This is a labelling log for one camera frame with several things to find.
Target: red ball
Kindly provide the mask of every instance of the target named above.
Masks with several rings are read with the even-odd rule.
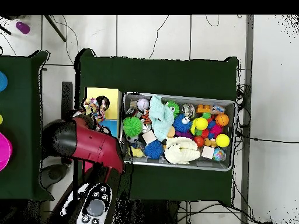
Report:
[[[194,141],[198,147],[202,147],[204,145],[204,139],[201,136],[194,137]]]
[[[203,132],[201,133],[201,137],[207,138],[208,137],[208,133],[209,133],[208,129],[204,129]]]

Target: yellow box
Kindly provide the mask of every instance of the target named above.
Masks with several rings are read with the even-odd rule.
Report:
[[[109,99],[110,106],[105,112],[107,120],[119,120],[122,93],[118,89],[107,89],[99,87],[88,87],[86,89],[86,98],[97,98],[98,96],[106,96]]]

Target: yellow toy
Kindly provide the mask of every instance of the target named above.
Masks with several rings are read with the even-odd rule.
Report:
[[[138,157],[138,158],[143,157],[143,152],[141,149],[134,149],[132,146],[131,149],[134,157]]]
[[[209,105],[198,105],[196,113],[209,113],[211,111],[211,107]]]
[[[220,134],[216,137],[216,144],[219,147],[227,147],[230,144],[230,138],[225,134]]]

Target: green table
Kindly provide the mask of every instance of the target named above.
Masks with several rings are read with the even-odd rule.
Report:
[[[0,199],[51,200],[51,194],[39,184],[40,171],[40,88],[39,73],[48,52],[29,57],[0,56],[0,71],[8,86],[0,92],[0,125],[12,143],[8,165],[0,171]]]
[[[97,58],[90,49],[77,58],[75,104],[84,98],[85,87],[118,88],[209,99],[236,99],[238,60],[146,60]],[[209,171],[126,165],[119,197],[143,200],[220,200],[231,205],[232,170]]]

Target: magenta object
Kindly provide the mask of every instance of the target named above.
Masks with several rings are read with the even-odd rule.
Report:
[[[0,171],[6,167],[12,155],[11,142],[0,133]]]
[[[19,29],[23,34],[28,34],[30,32],[30,27],[23,22],[17,22],[16,28]]]

